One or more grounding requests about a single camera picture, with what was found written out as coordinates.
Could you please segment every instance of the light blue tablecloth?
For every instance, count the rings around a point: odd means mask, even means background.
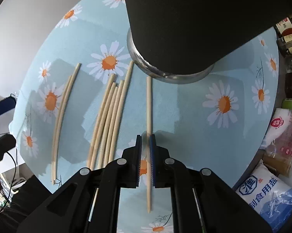
[[[128,29],[124,0],[81,0],[50,33],[27,72],[10,131],[27,165],[51,192],[58,188],[50,181],[51,145],[64,84],[80,62],[59,141],[58,179],[62,183],[86,164],[109,73],[118,74],[117,82],[125,77],[130,62]],[[216,52],[220,46],[212,48]],[[182,65],[199,61],[198,53],[180,55],[184,56]],[[276,34],[269,29],[218,61],[199,82],[174,85],[153,80],[157,144],[187,167],[208,167],[233,186],[268,127],[278,60]],[[135,66],[115,158],[145,130],[146,75]],[[145,180],[143,174],[139,188],[121,191],[118,228],[124,233],[172,232],[172,219],[164,225],[171,214],[169,189],[153,190],[153,210],[148,214]]]

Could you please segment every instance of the white plastic package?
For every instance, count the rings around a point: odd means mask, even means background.
[[[277,232],[292,213],[292,188],[273,175],[260,160],[236,193]]]

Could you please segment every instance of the wooden chopstick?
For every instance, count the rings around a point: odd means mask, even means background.
[[[97,162],[97,169],[102,168],[104,152],[105,152],[105,147],[106,147],[106,142],[107,142],[108,129],[110,126],[111,115],[112,115],[112,111],[114,109],[114,102],[116,100],[117,91],[118,91],[118,87],[116,87],[114,89],[114,93],[112,95],[111,102],[109,105],[109,109],[108,109],[108,113],[107,113],[107,117],[106,117],[106,122],[105,122],[104,130],[103,130],[103,136],[102,136],[102,140],[100,142],[100,153],[99,153],[98,162]]]
[[[107,101],[107,97],[108,97],[108,94],[109,94],[109,91],[110,91],[110,88],[111,88],[111,85],[112,85],[112,83],[114,81],[115,76],[116,76],[115,74],[111,74],[111,76],[109,77],[109,80],[108,80],[108,83],[107,83],[107,86],[106,86],[106,90],[105,90],[102,102],[100,104],[100,109],[99,109],[97,117],[96,117],[95,126],[94,126],[94,130],[93,130],[93,135],[92,135],[92,139],[91,139],[91,142],[90,142],[89,154],[88,154],[88,158],[87,158],[87,161],[86,161],[86,166],[88,168],[91,165],[91,159],[92,159],[92,155],[93,155],[93,148],[94,148],[94,143],[95,143],[96,136],[97,136],[98,127],[100,125],[100,120],[102,118],[103,110],[104,110],[104,107],[105,107],[105,104],[106,104],[106,101]]]
[[[147,211],[151,211],[152,173],[150,165],[150,136],[152,133],[152,78],[146,78],[146,121],[147,121]]]
[[[114,102],[114,108],[112,110],[111,121],[110,121],[109,129],[108,129],[108,136],[107,136],[107,142],[106,142],[106,148],[105,148],[105,156],[104,156],[103,167],[107,166],[107,164],[108,164],[111,138],[112,138],[112,133],[113,133],[113,130],[114,130],[114,122],[116,120],[117,109],[118,109],[118,106],[119,106],[120,96],[121,96],[121,92],[122,92],[122,88],[123,88],[124,82],[125,82],[124,80],[121,80],[120,83],[119,83],[116,100]]]
[[[59,106],[59,109],[58,109],[58,113],[57,113],[57,116],[56,116],[56,120],[55,120],[55,126],[54,126],[54,131],[53,131],[53,138],[52,138],[52,159],[51,159],[51,181],[52,181],[52,185],[55,184],[55,180],[54,180],[54,161],[55,161],[55,154],[54,154],[54,144],[55,144],[55,135],[56,135],[56,130],[57,130],[57,126],[58,126],[58,120],[59,120],[59,113],[62,109],[62,106],[63,106],[63,100],[64,100],[64,97],[65,97],[65,94],[67,92],[67,87],[69,85],[69,81],[71,80],[71,75],[68,77],[68,80],[66,82],[66,85],[64,87],[64,90],[62,92],[62,101],[61,101],[61,104]]]
[[[131,61],[130,65],[128,67],[127,74],[125,75],[125,82],[123,84],[123,89],[122,89],[121,96],[120,96],[119,106],[117,109],[116,121],[114,124],[114,130],[113,130],[112,138],[111,138],[111,146],[110,146],[108,162],[111,162],[114,159],[114,149],[116,147],[117,136],[118,136],[119,126],[120,126],[120,119],[121,119],[121,115],[122,115],[122,109],[123,109],[123,105],[125,102],[126,92],[128,90],[128,84],[129,84],[130,78],[131,78],[133,64],[134,64],[134,62]]]
[[[64,99],[62,100],[63,101],[63,105],[62,105],[62,108],[61,108],[60,112],[58,113],[59,118],[58,118],[58,124],[57,124],[57,127],[56,127],[55,142],[54,142],[54,165],[53,165],[53,179],[54,180],[56,180],[58,142],[59,142],[59,136],[60,136],[60,132],[61,132],[61,128],[62,128],[64,112],[65,112],[65,109],[66,109],[66,105],[67,105],[67,102],[68,102],[68,98],[69,98],[70,92],[72,90],[72,85],[75,82],[75,79],[76,79],[77,73],[78,73],[78,71],[80,69],[80,66],[81,66],[81,64],[78,63],[76,68],[75,68],[75,70],[74,70],[74,72],[73,72],[73,74],[72,74],[72,76],[71,76],[71,79],[69,80]]]
[[[99,125],[98,130],[97,130],[97,136],[96,136],[96,139],[95,139],[94,148],[93,148],[93,154],[92,154],[91,164],[90,164],[90,169],[91,170],[94,170],[96,156],[97,156],[97,150],[98,150],[98,147],[100,145],[100,139],[101,139],[101,136],[102,136],[102,132],[103,132],[103,128],[104,128],[104,125],[105,125],[105,121],[106,121],[109,105],[110,105],[112,96],[114,94],[115,87],[116,87],[116,83],[114,82],[111,85],[111,88],[110,88],[110,91],[109,91],[109,94],[108,94],[108,97],[107,97],[107,100],[106,100],[106,104],[105,104],[105,107],[104,107],[104,110],[103,110],[103,113],[102,113],[102,117],[101,117],[101,120],[100,120],[100,125]]]

